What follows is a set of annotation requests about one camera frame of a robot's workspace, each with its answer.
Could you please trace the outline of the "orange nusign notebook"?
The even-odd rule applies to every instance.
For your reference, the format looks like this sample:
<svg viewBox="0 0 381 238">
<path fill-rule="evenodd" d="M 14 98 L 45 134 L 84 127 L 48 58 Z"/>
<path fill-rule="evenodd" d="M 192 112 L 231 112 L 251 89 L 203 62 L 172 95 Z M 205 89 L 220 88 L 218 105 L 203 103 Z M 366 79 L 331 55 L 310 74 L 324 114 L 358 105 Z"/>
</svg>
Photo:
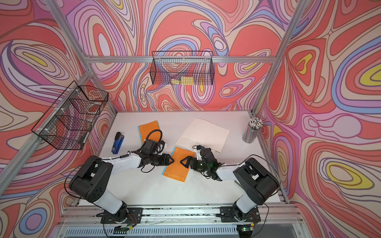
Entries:
<svg viewBox="0 0 381 238">
<path fill-rule="evenodd" d="M 159 130 L 159 123 L 158 121 L 153 121 L 144 125 L 138 126 L 139 129 L 139 134 L 140 134 L 140 140 L 141 144 L 143 144 L 147 138 L 147 136 L 154 130 Z M 153 132 L 150 136 L 149 139 L 153 141 L 159 141 L 160 139 L 160 132 L 156 131 Z"/>
<path fill-rule="evenodd" d="M 166 166 L 163 170 L 162 175 L 167 178 L 185 183 L 189 169 L 182 165 L 180 161 L 187 158 L 188 156 L 194 157 L 195 153 L 193 151 L 175 147 L 171 154 L 171 157 L 174 159 L 174 163 Z"/>
</svg>

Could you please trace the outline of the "white lined notebook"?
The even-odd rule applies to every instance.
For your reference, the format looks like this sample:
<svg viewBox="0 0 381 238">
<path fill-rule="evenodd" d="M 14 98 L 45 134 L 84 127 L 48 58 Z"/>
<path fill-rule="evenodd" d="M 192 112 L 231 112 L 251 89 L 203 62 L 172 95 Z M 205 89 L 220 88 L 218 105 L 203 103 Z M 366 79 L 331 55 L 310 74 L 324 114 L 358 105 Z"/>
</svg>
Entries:
<svg viewBox="0 0 381 238">
<path fill-rule="evenodd" d="M 201 145 L 222 152 L 229 133 L 228 129 L 196 118 L 186 127 L 175 145 L 188 150 L 192 150 L 193 146 Z"/>
</svg>

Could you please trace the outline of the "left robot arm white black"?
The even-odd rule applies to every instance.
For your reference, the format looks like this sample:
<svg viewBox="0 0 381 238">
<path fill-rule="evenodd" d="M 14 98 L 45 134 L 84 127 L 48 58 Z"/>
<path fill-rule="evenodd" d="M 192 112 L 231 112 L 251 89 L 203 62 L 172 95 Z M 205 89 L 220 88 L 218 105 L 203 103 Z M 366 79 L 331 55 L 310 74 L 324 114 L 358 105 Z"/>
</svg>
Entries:
<svg viewBox="0 0 381 238">
<path fill-rule="evenodd" d="M 110 217 L 112 221 L 124 223 L 131 219 L 134 224 L 138 224 L 137 218 L 129 214 L 126 203 L 107 189 L 110 176 L 130 169 L 143 168 L 146 165 L 154 167 L 171 165 L 174 159 L 162 152 L 164 147 L 163 142 L 147 140 L 141 148 L 119 157 L 90 156 L 79 167 L 68 188 L 81 199 L 102 208 L 104 215 Z"/>
</svg>

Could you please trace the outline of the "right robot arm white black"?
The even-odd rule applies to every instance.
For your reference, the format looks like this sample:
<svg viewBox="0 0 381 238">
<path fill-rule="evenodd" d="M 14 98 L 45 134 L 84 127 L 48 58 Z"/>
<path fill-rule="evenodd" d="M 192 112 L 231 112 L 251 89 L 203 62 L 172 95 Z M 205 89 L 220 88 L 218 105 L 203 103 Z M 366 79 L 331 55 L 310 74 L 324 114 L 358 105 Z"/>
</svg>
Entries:
<svg viewBox="0 0 381 238">
<path fill-rule="evenodd" d="M 198 145 L 195 149 L 196 156 L 185 157 L 180 161 L 181 165 L 207 179 L 235 181 L 244 191 L 232 206 L 220 207 L 220 213 L 216 216 L 223 223 L 259 222 L 258 206 L 264 205 L 279 190 L 278 179 L 253 155 L 239 164 L 227 165 L 218 162 L 210 148 Z"/>
</svg>

